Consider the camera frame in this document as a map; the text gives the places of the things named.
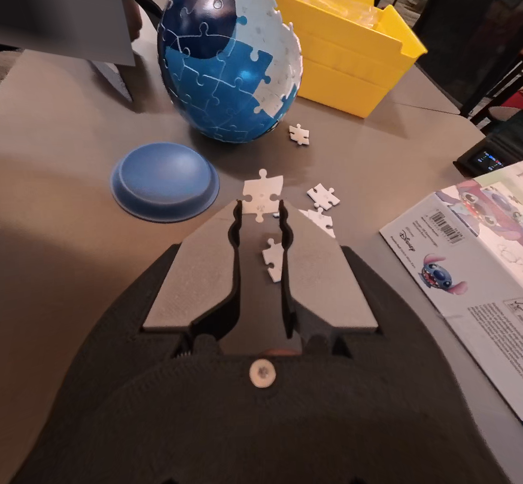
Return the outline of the yellow plastic bin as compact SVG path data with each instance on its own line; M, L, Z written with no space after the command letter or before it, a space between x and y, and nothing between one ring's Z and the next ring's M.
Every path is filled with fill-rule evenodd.
M373 6L373 0L359 0ZM300 97L366 118L427 49L396 9L367 28L298 0L276 0L302 49Z

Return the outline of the blue round stand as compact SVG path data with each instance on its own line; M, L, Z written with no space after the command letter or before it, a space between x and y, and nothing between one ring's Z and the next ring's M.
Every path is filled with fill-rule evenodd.
M110 191L132 216L155 223L176 223L206 211L216 200L219 175L193 149L155 142L133 149L115 166Z

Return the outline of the cartoon printed puzzle box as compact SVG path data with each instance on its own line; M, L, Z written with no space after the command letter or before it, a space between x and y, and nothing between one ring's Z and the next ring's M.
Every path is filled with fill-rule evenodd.
M522 420L522 162L436 191L380 234Z

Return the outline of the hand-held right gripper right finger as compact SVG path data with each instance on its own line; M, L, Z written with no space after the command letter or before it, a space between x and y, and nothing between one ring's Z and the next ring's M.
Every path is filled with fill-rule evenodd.
M335 341L370 333L378 322L336 238L289 202L279 202L282 232L282 318L285 333Z

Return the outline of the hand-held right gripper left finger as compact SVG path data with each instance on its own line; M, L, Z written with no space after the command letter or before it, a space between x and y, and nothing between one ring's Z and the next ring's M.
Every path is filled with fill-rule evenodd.
M232 201L180 244L142 324L145 332L223 339L240 316L242 203Z

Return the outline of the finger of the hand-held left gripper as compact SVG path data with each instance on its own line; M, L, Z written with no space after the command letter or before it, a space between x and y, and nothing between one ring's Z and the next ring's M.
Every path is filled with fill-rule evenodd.
M90 61L90 65L102 76L116 92L118 92L127 102L133 103L133 96L125 83L123 76L114 63Z

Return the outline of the blue puzzle ball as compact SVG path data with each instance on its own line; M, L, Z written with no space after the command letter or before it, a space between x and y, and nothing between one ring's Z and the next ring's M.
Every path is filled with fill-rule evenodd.
M258 139L297 96L302 49L276 0L168 0L157 33L173 105L211 139Z

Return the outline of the black device with small screen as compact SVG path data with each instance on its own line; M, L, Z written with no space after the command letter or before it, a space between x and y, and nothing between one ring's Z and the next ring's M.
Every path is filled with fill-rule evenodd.
M522 161L522 135L491 134L479 141L453 165L462 176L476 178Z

